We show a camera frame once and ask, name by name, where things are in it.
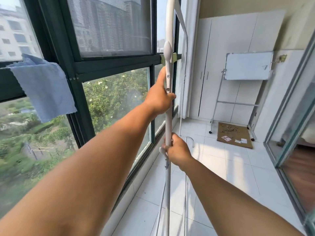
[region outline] cardboard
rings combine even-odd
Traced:
[[[219,122],[217,141],[253,149],[247,127]]]

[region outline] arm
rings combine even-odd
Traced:
[[[173,133],[172,139],[173,146],[165,147],[168,157],[189,177],[218,235],[302,235],[279,215],[195,160],[179,136]]]
[[[98,235],[149,123],[171,106],[165,68],[141,105],[48,173],[0,221],[0,235]]]

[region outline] white tile floor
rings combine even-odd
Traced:
[[[263,144],[254,142],[254,149],[233,146],[216,140],[217,125],[213,127],[212,134],[209,134],[209,130],[210,126],[206,122],[192,119],[183,121],[183,139],[189,136],[195,142],[195,147],[192,148],[191,139],[187,139],[192,156],[305,234]],[[179,123],[174,128],[174,132],[178,133],[178,131]],[[159,155],[118,224],[114,236],[154,235],[165,180],[164,165],[165,160]],[[185,174],[179,167],[175,165],[171,167],[170,235],[183,236]],[[187,236],[217,235],[189,179],[187,179],[186,209]],[[164,209],[159,222],[159,236],[163,231],[163,216]]]

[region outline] forearm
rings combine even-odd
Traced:
[[[301,235],[292,225],[197,160],[182,166],[218,235]]]
[[[45,235],[99,233],[154,117],[152,109],[141,104],[99,133],[47,174],[0,221],[1,230],[7,229],[5,235],[37,235],[41,230]],[[18,221],[14,230],[12,218]]]

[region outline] whiteboard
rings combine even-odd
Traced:
[[[273,52],[228,53],[226,80],[266,80],[270,76]]]

